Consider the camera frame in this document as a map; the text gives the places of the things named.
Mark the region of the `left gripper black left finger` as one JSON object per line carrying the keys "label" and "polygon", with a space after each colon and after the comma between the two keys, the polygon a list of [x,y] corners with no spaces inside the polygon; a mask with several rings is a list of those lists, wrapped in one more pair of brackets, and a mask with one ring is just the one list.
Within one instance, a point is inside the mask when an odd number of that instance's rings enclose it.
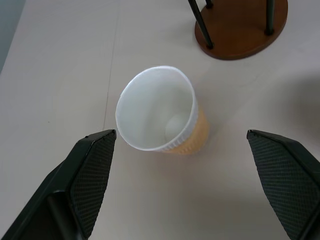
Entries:
{"label": "left gripper black left finger", "polygon": [[114,129],[80,139],[42,181],[4,240],[87,240],[100,212],[112,165]]}

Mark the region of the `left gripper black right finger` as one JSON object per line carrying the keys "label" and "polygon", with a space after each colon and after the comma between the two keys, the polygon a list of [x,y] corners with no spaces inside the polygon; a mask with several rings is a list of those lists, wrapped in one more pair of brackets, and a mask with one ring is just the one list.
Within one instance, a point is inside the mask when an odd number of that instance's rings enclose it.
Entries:
{"label": "left gripper black right finger", "polygon": [[259,130],[246,138],[263,191],[291,240],[320,238],[320,163],[298,141]]}

